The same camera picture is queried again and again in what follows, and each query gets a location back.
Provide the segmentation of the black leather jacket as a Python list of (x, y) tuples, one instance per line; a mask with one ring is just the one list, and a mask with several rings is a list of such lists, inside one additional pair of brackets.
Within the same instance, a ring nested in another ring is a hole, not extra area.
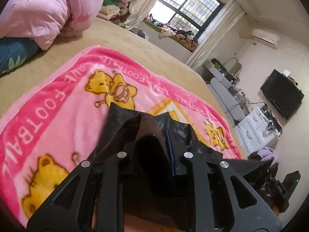
[(195, 135), (190, 125), (176, 122), (169, 114), (154, 117), (113, 104), (94, 162), (104, 161), (120, 151), (132, 152), (123, 180), (123, 214), (176, 228), (174, 218), (166, 213), (168, 179), (172, 173), (166, 148), (168, 128), (179, 134)]

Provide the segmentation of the clothes pile on windowsill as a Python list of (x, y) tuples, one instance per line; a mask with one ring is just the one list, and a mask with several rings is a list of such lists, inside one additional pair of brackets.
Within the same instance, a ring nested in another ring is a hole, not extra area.
[(192, 30), (179, 29), (171, 24), (163, 24), (150, 17), (150, 15), (146, 16), (143, 22), (157, 31), (160, 39), (171, 38), (190, 52), (193, 52), (199, 45)]

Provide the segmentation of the stack of folded clothes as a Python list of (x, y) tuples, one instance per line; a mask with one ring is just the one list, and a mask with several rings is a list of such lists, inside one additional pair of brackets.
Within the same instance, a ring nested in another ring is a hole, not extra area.
[(103, 0), (97, 17), (124, 28), (131, 13), (130, 0)]

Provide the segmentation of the lilac garment on chair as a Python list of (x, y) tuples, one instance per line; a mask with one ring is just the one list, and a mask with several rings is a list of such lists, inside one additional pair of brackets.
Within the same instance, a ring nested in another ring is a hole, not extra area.
[(261, 158), (261, 161), (272, 161), (276, 163), (278, 161), (278, 154), (270, 147), (262, 147), (257, 151), (257, 155)]

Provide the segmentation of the white drawer chest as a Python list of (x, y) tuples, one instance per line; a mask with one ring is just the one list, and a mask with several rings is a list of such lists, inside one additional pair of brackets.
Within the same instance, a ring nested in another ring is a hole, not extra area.
[(234, 130), (247, 157), (262, 147), (272, 147), (281, 135), (259, 107), (253, 109)]

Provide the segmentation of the pink cartoon bear blanket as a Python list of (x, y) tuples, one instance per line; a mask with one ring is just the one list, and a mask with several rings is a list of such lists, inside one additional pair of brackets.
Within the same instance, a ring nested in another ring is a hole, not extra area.
[(1, 118), (1, 198), (25, 226), (53, 189), (94, 150), (112, 103), (190, 124), (198, 139), (240, 159), (227, 121), (210, 105), (129, 57), (86, 48)]

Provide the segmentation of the grey low cabinet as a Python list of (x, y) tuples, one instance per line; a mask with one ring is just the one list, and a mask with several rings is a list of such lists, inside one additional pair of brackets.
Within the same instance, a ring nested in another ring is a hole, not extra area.
[(235, 127), (246, 115), (241, 109), (240, 104), (229, 91), (233, 87), (232, 84), (222, 73), (211, 65), (203, 65), (202, 78), (223, 109), (227, 120), (232, 127)]

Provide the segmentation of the white air conditioner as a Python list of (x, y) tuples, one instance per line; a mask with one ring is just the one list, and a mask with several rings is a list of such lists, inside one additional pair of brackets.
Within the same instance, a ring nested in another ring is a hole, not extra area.
[(277, 49), (280, 44), (280, 37), (271, 32), (262, 29), (254, 28), (251, 32), (253, 39), (260, 41), (274, 49)]

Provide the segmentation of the dark floral pillow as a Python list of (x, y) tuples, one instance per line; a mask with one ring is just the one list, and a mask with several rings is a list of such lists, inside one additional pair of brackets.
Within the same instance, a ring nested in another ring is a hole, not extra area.
[(22, 66), (40, 47), (30, 38), (1, 38), (1, 77)]

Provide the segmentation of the tan bed cover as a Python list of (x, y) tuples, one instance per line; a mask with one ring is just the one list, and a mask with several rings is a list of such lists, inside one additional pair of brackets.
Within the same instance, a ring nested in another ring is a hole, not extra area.
[(178, 84), (210, 104), (222, 117), (225, 112), (200, 75), (152, 43), (108, 21), (96, 18), (83, 34), (57, 37), (51, 47), (1, 78), (1, 114), (21, 96), (82, 50), (93, 45), (121, 52), (148, 70)]

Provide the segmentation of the right cream curtain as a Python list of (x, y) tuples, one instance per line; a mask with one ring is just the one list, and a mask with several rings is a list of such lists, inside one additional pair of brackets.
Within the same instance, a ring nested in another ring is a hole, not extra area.
[(210, 53), (245, 14), (241, 5), (232, 0), (223, 6), (206, 30), (206, 36), (186, 62), (186, 65), (196, 71), (207, 59)]

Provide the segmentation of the cream curtain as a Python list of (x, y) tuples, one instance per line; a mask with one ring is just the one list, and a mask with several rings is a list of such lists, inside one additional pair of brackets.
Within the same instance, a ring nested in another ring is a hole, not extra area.
[(245, 14), (241, 5), (232, 0), (223, 6), (206, 30), (206, 36), (186, 62), (186, 65), (196, 71), (207, 59), (210, 53)]
[(132, 12), (125, 21), (125, 28), (137, 28), (158, 0), (136, 0), (130, 7)]

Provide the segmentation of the pink quilt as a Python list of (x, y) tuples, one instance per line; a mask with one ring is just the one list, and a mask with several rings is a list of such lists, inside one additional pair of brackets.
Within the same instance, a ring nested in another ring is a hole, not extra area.
[(58, 35), (87, 30), (103, 0), (9, 0), (1, 12), (1, 37), (30, 38), (47, 50)]

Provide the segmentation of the left cream curtain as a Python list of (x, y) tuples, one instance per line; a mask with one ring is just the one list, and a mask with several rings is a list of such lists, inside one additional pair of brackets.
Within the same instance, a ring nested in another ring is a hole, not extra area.
[(136, 0), (130, 7), (132, 12), (125, 21), (125, 28), (137, 28), (158, 0)]

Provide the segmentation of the black wall television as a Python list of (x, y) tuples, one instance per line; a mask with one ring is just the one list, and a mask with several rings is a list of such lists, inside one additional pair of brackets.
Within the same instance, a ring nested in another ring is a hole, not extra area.
[(276, 69), (266, 78), (260, 90), (287, 120), (298, 110), (304, 98), (303, 92)]

